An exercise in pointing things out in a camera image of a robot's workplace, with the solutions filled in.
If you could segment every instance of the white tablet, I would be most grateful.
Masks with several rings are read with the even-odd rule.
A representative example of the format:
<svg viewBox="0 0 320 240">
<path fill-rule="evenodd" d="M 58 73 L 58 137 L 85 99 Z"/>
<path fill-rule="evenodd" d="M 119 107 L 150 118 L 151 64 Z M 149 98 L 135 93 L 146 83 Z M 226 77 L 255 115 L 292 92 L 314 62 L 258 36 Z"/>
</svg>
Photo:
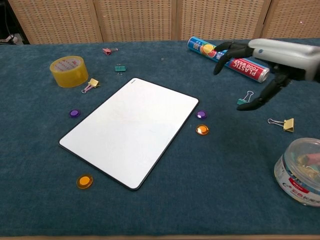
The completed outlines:
<svg viewBox="0 0 320 240">
<path fill-rule="evenodd" d="M 194 97 L 133 78 L 63 136 L 59 144 L 137 190 L 198 102 Z"/>
</svg>

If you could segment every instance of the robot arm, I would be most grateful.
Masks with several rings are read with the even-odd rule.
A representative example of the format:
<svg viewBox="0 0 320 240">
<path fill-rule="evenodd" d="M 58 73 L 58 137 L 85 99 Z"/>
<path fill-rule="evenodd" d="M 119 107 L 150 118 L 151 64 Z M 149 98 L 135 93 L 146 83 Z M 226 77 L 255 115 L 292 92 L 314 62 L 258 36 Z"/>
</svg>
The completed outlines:
<svg viewBox="0 0 320 240">
<path fill-rule="evenodd" d="M 248 44 L 224 42 L 215 47 L 217 52 L 228 50 L 214 68 L 217 75 L 231 58 L 255 57 L 267 64 L 275 79 L 252 102 L 237 107 L 240 111 L 255 110 L 267 103 L 290 80 L 320 82 L 320 47 L 298 43 L 258 38 Z"/>
</svg>

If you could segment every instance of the clear plastic container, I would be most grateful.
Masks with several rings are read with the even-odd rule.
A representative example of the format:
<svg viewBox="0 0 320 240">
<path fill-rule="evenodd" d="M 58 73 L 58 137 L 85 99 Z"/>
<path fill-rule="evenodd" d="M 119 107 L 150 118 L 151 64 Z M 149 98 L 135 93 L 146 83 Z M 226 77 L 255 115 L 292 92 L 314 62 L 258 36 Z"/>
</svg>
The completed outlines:
<svg viewBox="0 0 320 240">
<path fill-rule="evenodd" d="M 320 207 L 320 140 L 293 141 L 274 166 L 280 187 L 304 205 Z"/>
</svg>

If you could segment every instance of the container lid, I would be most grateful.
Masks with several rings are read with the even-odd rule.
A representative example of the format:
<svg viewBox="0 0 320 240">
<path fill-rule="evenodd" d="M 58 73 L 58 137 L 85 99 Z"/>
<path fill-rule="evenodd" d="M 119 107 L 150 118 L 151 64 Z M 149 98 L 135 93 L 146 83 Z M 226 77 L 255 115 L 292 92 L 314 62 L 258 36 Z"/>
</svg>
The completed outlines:
<svg viewBox="0 0 320 240">
<path fill-rule="evenodd" d="M 320 191 L 320 139 L 299 138 L 284 153 L 292 174 L 307 186 Z"/>
</svg>

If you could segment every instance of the teal binder clip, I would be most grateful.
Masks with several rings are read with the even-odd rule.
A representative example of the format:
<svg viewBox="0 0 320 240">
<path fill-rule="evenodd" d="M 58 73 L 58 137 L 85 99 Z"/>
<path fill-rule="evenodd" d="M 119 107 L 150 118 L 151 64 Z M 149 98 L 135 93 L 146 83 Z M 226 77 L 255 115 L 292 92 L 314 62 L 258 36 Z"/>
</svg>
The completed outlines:
<svg viewBox="0 0 320 240">
<path fill-rule="evenodd" d="M 122 72 L 125 72 L 127 68 L 126 66 L 121 66 L 121 64 L 117 64 L 117 66 L 114 67 L 114 70 L 118 73 L 118 75 L 122 75 Z"/>
<path fill-rule="evenodd" d="M 239 98 L 236 104 L 241 105 L 249 103 L 253 94 L 255 94 L 253 91 L 247 91 L 246 96 L 244 98 Z"/>
</svg>

